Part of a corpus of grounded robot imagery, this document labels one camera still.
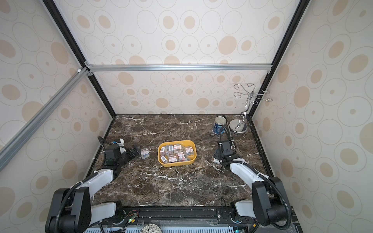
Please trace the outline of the yellow plastic storage tray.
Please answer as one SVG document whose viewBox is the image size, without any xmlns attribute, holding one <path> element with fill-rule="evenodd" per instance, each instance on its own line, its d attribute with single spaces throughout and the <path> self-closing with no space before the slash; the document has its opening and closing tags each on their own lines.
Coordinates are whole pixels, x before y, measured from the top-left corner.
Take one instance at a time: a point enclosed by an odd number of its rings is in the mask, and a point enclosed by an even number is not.
<svg viewBox="0 0 373 233">
<path fill-rule="evenodd" d="M 161 143 L 158 147 L 158 162 L 164 167 L 190 165 L 197 157 L 195 144 L 190 140 Z"/>
</svg>

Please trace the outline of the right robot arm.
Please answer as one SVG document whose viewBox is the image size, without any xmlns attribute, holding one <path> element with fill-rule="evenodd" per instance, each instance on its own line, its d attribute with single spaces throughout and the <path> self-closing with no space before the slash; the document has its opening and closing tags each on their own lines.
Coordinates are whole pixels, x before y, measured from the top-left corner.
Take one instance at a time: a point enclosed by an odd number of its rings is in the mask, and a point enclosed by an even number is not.
<svg viewBox="0 0 373 233">
<path fill-rule="evenodd" d="M 291 226 L 292 213 L 282 181 L 259 172 L 238 155 L 237 145 L 227 125 L 220 128 L 218 136 L 213 161 L 240 177 L 252 191 L 250 200 L 231 203 L 233 222 L 240 223 L 249 217 L 256 225 L 272 225 L 279 230 L 287 230 Z"/>
</svg>

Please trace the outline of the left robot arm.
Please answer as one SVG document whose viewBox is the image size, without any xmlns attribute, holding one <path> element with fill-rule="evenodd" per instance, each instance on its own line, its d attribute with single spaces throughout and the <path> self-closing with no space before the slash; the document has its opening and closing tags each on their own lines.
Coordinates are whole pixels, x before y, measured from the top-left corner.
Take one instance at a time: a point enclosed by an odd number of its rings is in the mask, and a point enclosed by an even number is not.
<svg viewBox="0 0 373 233">
<path fill-rule="evenodd" d="M 111 143 L 98 137 L 104 152 L 104 162 L 98 171 L 69 188 L 60 188 L 53 194 L 45 224 L 47 233 L 83 233 L 90 226 L 107 218 L 125 219 L 120 201 L 98 205 L 91 198 L 104 186 L 114 181 L 131 160 L 141 155 L 141 146 L 124 146 L 123 139 Z"/>
</svg>

